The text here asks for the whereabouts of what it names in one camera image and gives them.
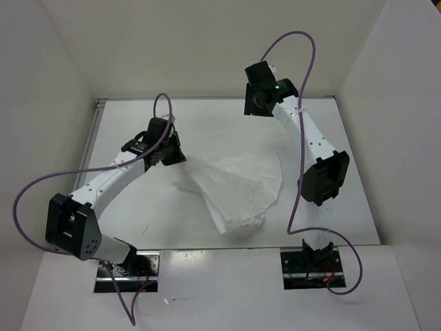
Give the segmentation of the white pleated skirt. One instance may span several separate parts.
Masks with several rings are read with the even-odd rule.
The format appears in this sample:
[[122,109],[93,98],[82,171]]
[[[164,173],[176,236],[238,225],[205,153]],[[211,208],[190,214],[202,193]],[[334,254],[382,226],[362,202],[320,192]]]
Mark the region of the white pleated skirt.
[[219,234],[258,228],[277,201],[283,175],[278,149],[286,135],[274,119],[178,114],[187,160],[168,182],[202,200]]

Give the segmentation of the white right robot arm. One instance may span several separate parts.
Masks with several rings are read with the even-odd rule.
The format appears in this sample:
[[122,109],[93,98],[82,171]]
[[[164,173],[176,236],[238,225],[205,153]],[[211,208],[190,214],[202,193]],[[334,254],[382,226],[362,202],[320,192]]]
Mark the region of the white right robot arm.
[[300,175],[287,233],[330,232],[331,207],[342,187],[349,155],[337,151],[325,138],[289,79],[248,79],[246,115],[275,117],[300,150]]

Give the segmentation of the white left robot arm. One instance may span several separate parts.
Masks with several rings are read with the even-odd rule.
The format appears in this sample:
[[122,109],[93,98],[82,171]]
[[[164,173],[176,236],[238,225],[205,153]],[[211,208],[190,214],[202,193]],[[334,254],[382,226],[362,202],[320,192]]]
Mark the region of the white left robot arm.
[[186,161],[178,132],[173,128],[157,149],[137,159],[149,150],[152,138],[152,134],[141,132],[121,148],[109,170],[67,196],[54,195],[48,206],[45,240],[82,261],[104,260],[119,274],[132,274],[141,265],[137,249],[121,239],[102,234],[99,218],[131,182],[151,167],[158,163],[171,166]]

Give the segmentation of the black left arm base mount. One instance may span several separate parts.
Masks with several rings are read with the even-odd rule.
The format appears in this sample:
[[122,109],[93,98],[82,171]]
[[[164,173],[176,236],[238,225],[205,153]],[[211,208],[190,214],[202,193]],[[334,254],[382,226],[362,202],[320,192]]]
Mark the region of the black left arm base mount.
[[137,253],[139,264],[132,271],[107,262],[110,270],[99,264],[94,284],[94,293],[115,293],[112,277],[121,293],[158,291],[158,273],[161,253],[159,251],[141,250]]

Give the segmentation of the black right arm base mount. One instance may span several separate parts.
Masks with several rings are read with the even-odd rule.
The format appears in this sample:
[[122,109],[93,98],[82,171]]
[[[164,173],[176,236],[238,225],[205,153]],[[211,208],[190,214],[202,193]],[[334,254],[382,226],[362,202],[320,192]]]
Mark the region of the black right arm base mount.
[[300,249],[282,250],[280,261],[283,273],[285,290],[306,290],[326,288],[331,281],[330,288],[345,288],[340,254],[335,249],[331,256],[315,266],[308,266],[305,254]]

